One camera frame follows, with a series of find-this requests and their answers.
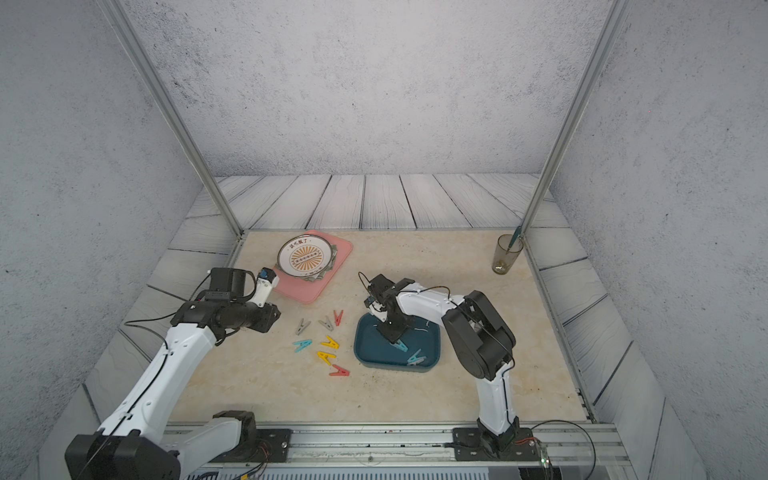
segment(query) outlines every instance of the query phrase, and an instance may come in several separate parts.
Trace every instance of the plastic tray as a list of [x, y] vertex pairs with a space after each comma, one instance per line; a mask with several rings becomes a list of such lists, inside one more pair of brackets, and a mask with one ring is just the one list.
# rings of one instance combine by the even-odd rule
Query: plastic tray
[[[379, 319], [367, 313], [357, 323], [355, 333], [355, 356], [364, 366], [372, 369], [402, 370], [405, 372], [428, 372], [440, 360], [440, 326], [416, 317], [414, 328], [400, 338], [408, 352], [392, 346], [376, 329]], [[427, 357], [418, 365], [408, 365], [408, 358], [421, 349], [419, 356]]]

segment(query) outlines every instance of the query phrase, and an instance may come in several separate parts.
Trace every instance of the table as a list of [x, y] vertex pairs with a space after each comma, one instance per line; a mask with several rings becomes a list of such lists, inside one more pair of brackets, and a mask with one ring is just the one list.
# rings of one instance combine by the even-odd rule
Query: table
[[[510, 372], [515, 409], [521, 420], [585, 420], [584, 410], [539, 296], [521, 255], [507, 275], [491, 271], [498, 230], [329, 232], [353, 244], [346, 262], [310, 305], [278, 293], [270, 302], [282, 316], [268, 333], [243, 329], [214, 348], [195, 371], [171, 420], [210, 419], [222, 410], [248, 410], [257, 421], [280, 422], [466, 422], [478, 417], [475, 381], [461, 367], [442, 330], [439, 363], [429, 372], [370, 369], [353, 353], [358, 319], [367, 293], [357, 277], [383, 273], [397, 282], [408, 277], [423, 286], [447, 285], [453, 293], [479, 290], [491, 300], [517, 338], [517, 366]], [[257, 231], [248, 237], [236, 267], [258, 272], [275, 264], [278, 249], [299, 233]], [[318, 320], [344, 310], [342, 325], [329, 333]], [[301, 318], [312, 323], [301, 336]], [[322, 347], [326, 334], [338, 351]], [[292, 342], [312, 339], [299, 353]], [[316, 352], [335, 353], [336, 370]]]

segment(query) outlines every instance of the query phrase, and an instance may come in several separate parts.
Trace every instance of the pink mat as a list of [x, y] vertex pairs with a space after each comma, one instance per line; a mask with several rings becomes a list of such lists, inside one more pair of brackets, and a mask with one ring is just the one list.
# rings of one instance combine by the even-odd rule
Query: pink mat
[[312, 303], [317, 300], [323, 289], [331, 281], [333, 275], [344, 263], [344, 260], [352, 252], [352, 244], [346, 240], [343, 240], [327, 233], [319, 232], [317, 230], [309, 230], [303, 233], [303, 235], [317, 235], [324, 238], [331, 245], [336, 245], [336, 262], [333, 264], [331, 271], [326, 273], [322, 280], [316, 280], [314, 282], [308, 282], [300, 278], [288, 275], [280, 269], [275, 269], [275, 273], [280, 278], [280, 282], [277, 283], [275, 291], [281, 293], [288, 298], [292, 298], [301, 303]]

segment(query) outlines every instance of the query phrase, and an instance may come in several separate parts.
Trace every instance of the plate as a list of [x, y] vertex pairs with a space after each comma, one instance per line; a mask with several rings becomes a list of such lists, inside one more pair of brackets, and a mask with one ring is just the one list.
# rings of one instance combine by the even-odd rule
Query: plate
[[299, 235], [288, 240], [277, 254], [277, 266], [288, 275], [307, 278], [322, 272], [333, 252], [325, 239], [315, 235]]

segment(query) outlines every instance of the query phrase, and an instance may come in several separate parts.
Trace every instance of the yellow clothespin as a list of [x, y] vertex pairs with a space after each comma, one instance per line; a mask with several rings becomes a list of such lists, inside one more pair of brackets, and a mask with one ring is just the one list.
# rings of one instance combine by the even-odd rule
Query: yellow clothespin
[[325, 363], [327, 363], [328, 365], [331, 364], [331, 362], [328, 361], [328, 358], [331, 358], [331, 359], [335, 359], [336, 358], [336, 356], [333, 355], [332, 353], [325, 353], [325, 352], [318, 352], [317, 356], [320, 357], [320, 359], [322, 361], [324, 361]]
[[331, 337], [329, 337], [327, 335], [326, 335], [326, 338], [328, 339], [328, 341], [327, 342], [322, 342], [322, 343], [320, 343], [320, 345], [325, 345], [328, 348], [334, 349], [334, 350], [338, 350], [339, 349], [339, 344], [334, 339], [332, 339]]

